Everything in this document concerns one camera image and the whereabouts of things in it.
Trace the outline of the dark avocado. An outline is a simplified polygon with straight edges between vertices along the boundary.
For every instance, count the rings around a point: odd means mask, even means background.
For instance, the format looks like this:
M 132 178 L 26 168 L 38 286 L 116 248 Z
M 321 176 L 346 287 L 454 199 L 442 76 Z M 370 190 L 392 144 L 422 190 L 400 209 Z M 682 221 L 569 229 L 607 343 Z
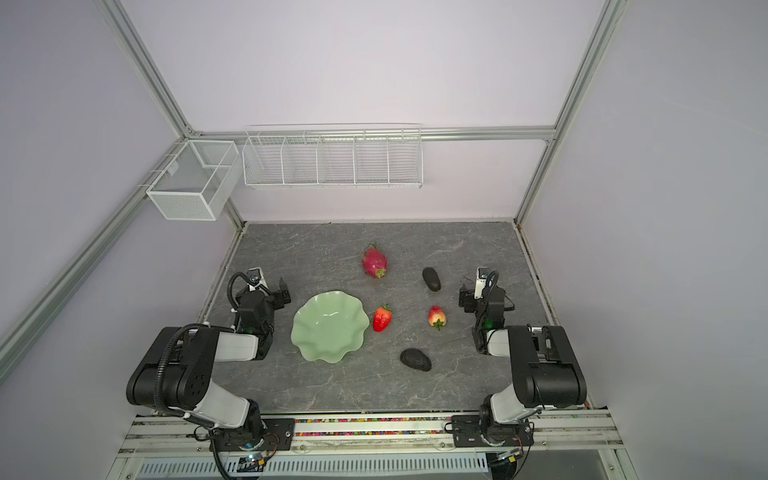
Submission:
M 427 288 L 432 292 L 438 292 L 442 288 L 442 283 L 437 271 L 433 267 L 426 267 L 422 270 L 422 278 Z
M 423 372 L 429 372 L 432 369 L 430 358 L 421 350 L 408 348 L 400 353 L 400 361 L 407 367 Z

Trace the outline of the green wavy fruit bowl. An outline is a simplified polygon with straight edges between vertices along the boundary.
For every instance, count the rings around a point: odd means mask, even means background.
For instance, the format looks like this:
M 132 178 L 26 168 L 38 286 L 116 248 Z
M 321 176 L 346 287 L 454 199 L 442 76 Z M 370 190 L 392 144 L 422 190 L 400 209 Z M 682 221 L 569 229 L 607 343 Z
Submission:
M 343 291 L 310 298 L 294 315 L 291 342 L 311 362 L 340 362 L 359 350 L 370 325 L 363 303 Z

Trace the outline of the pink dragon fruit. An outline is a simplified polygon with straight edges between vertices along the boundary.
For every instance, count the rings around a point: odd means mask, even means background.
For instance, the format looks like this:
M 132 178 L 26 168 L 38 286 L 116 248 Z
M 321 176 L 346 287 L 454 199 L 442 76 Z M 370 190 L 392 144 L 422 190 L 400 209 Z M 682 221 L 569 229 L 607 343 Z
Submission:
M 362 256 L 362 267 L 368 276 L 381 279 L 387 273 L 388 259 L 376 245 L 369 244 Z

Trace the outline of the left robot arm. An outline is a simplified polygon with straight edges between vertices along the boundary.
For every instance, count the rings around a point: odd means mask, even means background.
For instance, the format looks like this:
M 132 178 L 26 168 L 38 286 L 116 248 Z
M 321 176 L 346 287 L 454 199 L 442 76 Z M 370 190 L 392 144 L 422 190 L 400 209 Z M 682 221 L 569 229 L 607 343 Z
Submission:
M 233 324 L 162 329 L 127 383 L 127 400 L 203 428 L 216 452 L 287 450 L 294 433 L 291 420 L 263 419 L 256 401 L 216 384 L 212 373 L 217 363 L 266 358 L 275 312 L 291 303 L 289 288 L 280 280 L 271 289 L 256 267 L 234 273 L 226 296 Z

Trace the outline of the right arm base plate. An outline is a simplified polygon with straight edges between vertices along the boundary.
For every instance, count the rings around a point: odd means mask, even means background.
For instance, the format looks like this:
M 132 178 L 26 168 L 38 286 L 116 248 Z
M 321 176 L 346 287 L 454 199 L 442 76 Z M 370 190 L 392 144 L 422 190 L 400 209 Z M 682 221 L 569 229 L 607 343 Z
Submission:
M 475 415 L 454 415 L 444 430 L 458 448 L 529 447 L 534 444 L 530 422 L 500 424 Z

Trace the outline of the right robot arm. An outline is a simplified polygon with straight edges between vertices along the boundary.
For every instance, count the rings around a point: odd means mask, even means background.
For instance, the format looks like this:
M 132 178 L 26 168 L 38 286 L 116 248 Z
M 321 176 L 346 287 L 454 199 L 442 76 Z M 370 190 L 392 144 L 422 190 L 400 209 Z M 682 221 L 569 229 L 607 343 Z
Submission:
M 475 316 L 473 343 L 478 353 L 509 361 L 511 383 L 486 396 L 478 415 L 467 417 L 473 433 L 460 433 L 457 444 L 481 441 L 490 446 L 529 446 L 533 441 L 530 418 L 547 406 L 583 405 L 587 385 L 580 365 L 561 326 L 505 324 L 506 294 L 487 287 L 480 295 L 463 286 L 458 304 Z

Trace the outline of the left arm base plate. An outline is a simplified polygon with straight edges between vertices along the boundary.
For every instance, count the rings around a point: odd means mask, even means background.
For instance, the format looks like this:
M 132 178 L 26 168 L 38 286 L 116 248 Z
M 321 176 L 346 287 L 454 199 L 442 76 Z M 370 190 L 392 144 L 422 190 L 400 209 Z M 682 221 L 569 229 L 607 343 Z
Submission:
M 292 417 L 247 420 L 235 429 L 216 429 L 212 442 L 218 452 L 286 451 L 291 448 L 295 426 Z

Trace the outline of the red yellow strawberry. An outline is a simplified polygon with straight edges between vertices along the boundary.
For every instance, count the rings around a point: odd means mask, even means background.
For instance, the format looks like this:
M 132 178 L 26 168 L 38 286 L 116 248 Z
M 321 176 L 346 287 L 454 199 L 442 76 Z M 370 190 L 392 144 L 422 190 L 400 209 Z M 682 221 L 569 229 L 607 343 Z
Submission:
M 444 310 L 439 306 L 433 306 L 428 314 L 428 323 L 433 328 L 442 329 L 447 323 L 447 316 Z

